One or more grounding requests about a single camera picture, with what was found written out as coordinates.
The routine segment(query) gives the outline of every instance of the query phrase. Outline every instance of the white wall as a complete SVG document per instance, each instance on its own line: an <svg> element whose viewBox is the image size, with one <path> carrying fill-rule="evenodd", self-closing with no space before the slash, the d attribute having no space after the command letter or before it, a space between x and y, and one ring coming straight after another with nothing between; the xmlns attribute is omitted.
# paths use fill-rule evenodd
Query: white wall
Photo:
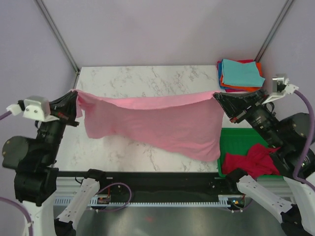
<svg viewBox="0 0 315 236"><path fill-rule="evenodd" d="M315 1L295 1L262 58L266 78L286 73L315 108ZM275 102L277 117L285 118L307 108L296 95Z"/></svg>
<svg viewBox="0 0 315 236"><path fill-rule="evenodd" d="M285 0L44 0L79 66L253 59Z"/></svg>
<svg viewBox="0 0 315 236"><path fill-rule="evenodd" d="M0 32L0 114L27 96L53 99L70 89L72 67L32 0L1 1ZM12 116L0 121L1 149L14 135L34 137L33 122ZM14 176L14 171L0 167L0 196L15 199ZM23 226L21 213L0 203L0 235L19 236Z"/></svg>

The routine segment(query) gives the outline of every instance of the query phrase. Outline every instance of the green plastic tray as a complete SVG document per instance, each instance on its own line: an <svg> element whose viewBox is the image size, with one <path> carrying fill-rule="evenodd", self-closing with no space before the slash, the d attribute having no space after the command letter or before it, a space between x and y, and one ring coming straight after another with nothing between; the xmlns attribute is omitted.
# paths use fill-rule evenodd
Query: green plastic tray
<svg viewBox="0 0 315 236"><path fill-rule="evenodd" d="M267 143L263 138L254 130L250 128L222 128L221 138L220 138L220 151L221 155L218 159L218 171L220 177L225 177L222 174L222 165L225 159L225 154L238 154L246 155L248 150L255 144L262 144L265 147ZM261 176L264 177L273 177L273 178L282 178L282 176Z"/></svg>

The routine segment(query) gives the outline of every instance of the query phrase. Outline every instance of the pink cloth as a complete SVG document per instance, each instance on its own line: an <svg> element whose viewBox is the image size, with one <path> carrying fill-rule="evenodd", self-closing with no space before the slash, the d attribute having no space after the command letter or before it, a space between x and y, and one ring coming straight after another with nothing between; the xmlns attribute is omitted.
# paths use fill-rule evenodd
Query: pink cloth
<svg viewBox="0 0 315 236"><path fill-rule="evenodd" d="M120 134L193 159L220 156L223 109L213 93L106 98L78 90L77 117L85 111L89 138Z"/></svg>

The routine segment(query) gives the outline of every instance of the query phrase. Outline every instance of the white marble surface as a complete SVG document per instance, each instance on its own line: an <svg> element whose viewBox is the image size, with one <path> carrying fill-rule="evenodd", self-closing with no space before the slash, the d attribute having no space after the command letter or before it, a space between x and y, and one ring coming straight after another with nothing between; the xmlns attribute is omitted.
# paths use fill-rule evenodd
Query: white marble surface
<svg viewBox="0 0 315 236"><path fill-rule="evenodd" d="M215 66L129 66L83 67L77 89L112 98L167 96L220 90ZM202 162L170 153L122 136L89 139L83 118L80 125L67 127L56 166L62 171L90 168L120 172L217 172L217 162ZM223 127L235 125L228 117Z"/></svg>

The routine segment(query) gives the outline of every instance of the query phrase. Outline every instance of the crumpled red cloth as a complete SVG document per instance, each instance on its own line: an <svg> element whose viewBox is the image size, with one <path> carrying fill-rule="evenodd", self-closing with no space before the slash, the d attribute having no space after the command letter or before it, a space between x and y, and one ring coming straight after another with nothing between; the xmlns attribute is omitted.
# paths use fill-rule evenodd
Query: crumpled red cloth
<svg viewBox="0 0 315 236"><path fill-rule="evenodd" d="M267 148L261 144L255 144L246 156L227 153L222 165L222 173L227 175L237 168L246 171L251 177L258 178L262 175L280 175L275 167L270 153L279 148Z"/></svg>

